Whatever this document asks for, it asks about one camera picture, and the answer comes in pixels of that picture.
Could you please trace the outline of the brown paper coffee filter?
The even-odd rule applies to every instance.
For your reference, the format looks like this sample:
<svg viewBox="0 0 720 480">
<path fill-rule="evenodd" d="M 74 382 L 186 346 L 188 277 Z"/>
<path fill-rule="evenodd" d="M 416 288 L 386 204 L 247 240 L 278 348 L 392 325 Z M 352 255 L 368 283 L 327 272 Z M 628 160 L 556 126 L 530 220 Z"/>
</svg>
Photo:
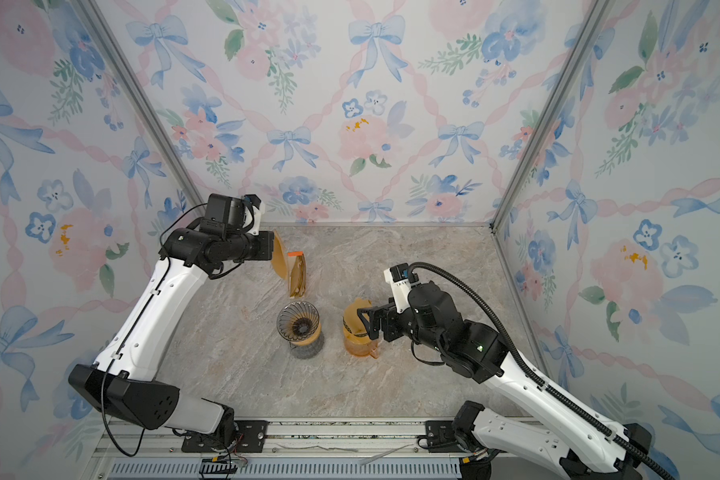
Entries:
<svg viewBox="0 0 720 480">
<path fill-rule="evenodd" d="M 357 298 L 344 311 L 342 325 L 344 336 L 348 339 L 368 340 L 368 332 L 359 314 L 359 309 L 370 308 L 370 300 Z"/>
</svg>

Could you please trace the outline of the grey ribbed dripper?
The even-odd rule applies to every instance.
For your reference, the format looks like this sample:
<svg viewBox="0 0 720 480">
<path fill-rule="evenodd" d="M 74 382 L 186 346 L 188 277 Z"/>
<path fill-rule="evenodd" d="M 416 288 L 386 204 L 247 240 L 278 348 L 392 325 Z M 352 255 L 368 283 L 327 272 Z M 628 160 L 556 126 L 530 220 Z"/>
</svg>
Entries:
<svg viewBox="0 0 720 480">
<path fill-rule="evenodd" d="M 292 302 L 277 316 L 279 335 L 295 345 L 309 345 L 322 333 L 318 309 L 306 301 Z"/>
</svg>

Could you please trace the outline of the orange glass carafe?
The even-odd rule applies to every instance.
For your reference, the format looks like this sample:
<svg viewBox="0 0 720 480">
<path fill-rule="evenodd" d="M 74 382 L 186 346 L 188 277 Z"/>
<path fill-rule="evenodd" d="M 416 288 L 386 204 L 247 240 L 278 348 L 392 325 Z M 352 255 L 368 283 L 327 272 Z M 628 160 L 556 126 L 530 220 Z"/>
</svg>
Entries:
<svg viewBox="0 0 720 480">
<path fill-rule="evenodd" d="M 345 336 L 343 339 L 345 350 L 352 356 L 378 359 L 380 355 L 379 341 L 368 337 Z"/>
</svg>

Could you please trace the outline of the grey glass carafe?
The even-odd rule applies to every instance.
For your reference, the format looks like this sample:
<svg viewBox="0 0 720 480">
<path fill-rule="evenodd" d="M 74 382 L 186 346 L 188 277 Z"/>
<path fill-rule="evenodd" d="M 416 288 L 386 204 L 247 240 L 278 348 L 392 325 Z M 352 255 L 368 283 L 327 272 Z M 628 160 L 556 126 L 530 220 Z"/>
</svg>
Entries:
<svg viewBox="0 0 720 480">
<path fill-rule="evenodd" d="M 316 357 L 323 350 L 323 345 L 320 343 L 312 343 L 309 345 L 295 345 L 289 346 L 290 354 L 299 360 L 307 360 Z"/>
</svg>

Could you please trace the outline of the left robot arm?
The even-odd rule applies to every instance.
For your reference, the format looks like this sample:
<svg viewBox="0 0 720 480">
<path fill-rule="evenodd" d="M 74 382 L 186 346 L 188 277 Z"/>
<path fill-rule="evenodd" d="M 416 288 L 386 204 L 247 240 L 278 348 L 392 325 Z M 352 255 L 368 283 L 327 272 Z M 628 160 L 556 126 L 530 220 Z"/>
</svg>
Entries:
<svg viewBox="0 0 720 480">
<path fill-rule="evenodd" d="M 269 261 L 274 234 L 261 227 L 264 202 L 209 196 L 203 216 L 171 225 L 147 287 L 111 342 L 89 364 L 75 365 L 68 383 L 103 417 L 144 430 L 169 428 L 223 449 L 239 437 L 232 408 L 158 381 L 157 373 L 184 310 L 199 288 L 245 262 Z"/>
</svg>

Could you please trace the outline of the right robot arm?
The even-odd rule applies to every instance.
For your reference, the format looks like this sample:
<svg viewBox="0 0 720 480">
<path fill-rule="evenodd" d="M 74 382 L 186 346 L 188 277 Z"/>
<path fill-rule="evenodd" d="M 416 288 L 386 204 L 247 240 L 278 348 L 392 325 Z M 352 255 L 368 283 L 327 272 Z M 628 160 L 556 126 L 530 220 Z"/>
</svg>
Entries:
<svg viewBox="0 0 720 480">
<path fill-rule="evenodd" d="M 638 479 L 641 467 L 671 478 L 649 455 L 647 429 L 611 420 L 560 389 L 496 329 L 464 319 L 437 285 L 400 281 L 392 289 L 390 303 L 357 311 L 371 339 L 407 337 L 427 346 L 453 372 L 502 394 L 536 421 L 514 421 L 467 401 L 452 422 L 463 450 L 510 453 L 564 479 Z"/>
</svg>

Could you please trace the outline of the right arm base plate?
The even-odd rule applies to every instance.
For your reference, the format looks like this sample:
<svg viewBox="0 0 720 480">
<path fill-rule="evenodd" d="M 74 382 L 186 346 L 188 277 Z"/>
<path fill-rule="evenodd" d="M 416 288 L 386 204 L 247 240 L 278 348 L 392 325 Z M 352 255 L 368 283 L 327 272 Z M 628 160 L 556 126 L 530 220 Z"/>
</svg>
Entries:
<svg viewBox="0 0 720 480">
<path fill-rule="evenodd" d="M 419 448 L 429 453 L 454 453 L 462 456 L 480 456 L 496 453 L 504 454 L 503 450 L 479 446 L 476 450 L 468 450 L 460 444 L 453 422 L 450 420 L 428 420 L 425 422 L 425 433 L 418 437 Z"/>
</svg>

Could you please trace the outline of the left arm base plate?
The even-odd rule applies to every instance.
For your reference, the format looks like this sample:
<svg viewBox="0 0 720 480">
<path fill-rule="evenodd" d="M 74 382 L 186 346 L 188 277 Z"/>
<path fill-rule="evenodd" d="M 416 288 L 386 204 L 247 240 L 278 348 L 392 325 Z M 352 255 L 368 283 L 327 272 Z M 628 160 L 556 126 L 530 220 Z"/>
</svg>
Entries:
<svg viewBox="0 0 720 480">
<path fill-rule="evenodd" d="M 230 443 L 223 447 L 215 434 L 189 433 L 183 437 L 181 452 L 187 454 L 210 453 L 262 453 L 269 423 L 266 420 L 237 420 Z"/>
</svg>

